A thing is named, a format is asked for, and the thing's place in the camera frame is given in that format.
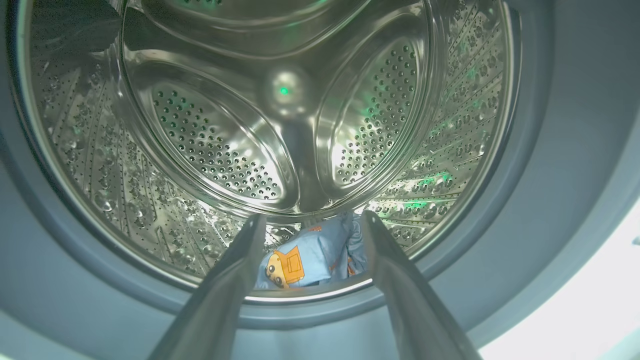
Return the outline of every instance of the shiny metal surface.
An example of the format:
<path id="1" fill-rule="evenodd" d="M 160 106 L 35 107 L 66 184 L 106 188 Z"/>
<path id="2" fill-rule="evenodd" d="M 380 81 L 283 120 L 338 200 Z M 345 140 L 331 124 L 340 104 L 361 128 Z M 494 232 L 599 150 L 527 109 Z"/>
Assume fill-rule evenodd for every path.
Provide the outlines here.
<path id="1" fill-rule="evenodd" d="M 41 157 L 107 241 L 187 286 L 251 213 L 272 249 L 370 209 L 416 256 L 504 141 L 517 69 L 499 1 L 85 2 L 69 16 L 102 31 L 38 38 L 51 3 L 22 13 Z"/>

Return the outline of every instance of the cartoon character print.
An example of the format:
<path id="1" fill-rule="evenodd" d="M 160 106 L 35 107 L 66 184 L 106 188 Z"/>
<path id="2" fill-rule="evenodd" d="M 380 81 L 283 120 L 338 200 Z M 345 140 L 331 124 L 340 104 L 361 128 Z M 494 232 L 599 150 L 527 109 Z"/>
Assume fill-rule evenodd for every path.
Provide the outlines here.
<path id="1" fill-rule="evenodd" d="M 290 284 L 300 281 L 305 276 L 298 247 L 286 254 L 274 251 L 264 269 L 267 278 L 281 289 L 288 289 Z"/>

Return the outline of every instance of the washing machine drum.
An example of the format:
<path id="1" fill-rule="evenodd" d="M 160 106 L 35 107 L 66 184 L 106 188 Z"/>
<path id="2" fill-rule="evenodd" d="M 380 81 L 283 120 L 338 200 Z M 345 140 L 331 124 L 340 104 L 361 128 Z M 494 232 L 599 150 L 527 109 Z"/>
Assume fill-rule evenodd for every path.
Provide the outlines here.
<path id="1" fill-rule="evenodd" d="M 255 213 L 272 250 L 369 209 L 415 258 L 504 142 L 499 2 L 112 3 L 35 1 L 20 96 L 64 196 L 167 281 L 197 286 Z"/>

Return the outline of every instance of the washing machine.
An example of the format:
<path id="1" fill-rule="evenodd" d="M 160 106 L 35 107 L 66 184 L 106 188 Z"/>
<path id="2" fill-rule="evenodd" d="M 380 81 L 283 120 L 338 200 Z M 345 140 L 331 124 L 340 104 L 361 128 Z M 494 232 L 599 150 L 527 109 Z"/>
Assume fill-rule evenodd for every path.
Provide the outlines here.
<path id="1" fill-rule="evenodd" d="M 343 211 L 480 348 L 640 197 L 635 1 L 2 5 L 11 359 L 146 359 L 249 216 L 271 251 Z M 400 358 L 367 274 L 252 290 L 235 327 L 232 359 Z"/>

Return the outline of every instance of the blue cloth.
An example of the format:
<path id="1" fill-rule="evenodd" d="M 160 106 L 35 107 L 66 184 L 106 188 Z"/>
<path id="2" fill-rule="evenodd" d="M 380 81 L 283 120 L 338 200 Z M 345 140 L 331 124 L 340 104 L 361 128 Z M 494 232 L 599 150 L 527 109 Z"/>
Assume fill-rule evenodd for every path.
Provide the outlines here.
<path id="1" fill-rule="evenodd" d="M 300 231 L 260 262 L 258 289 L 299 288 L 367 270 L 360 216 L 340 213 Z"/>

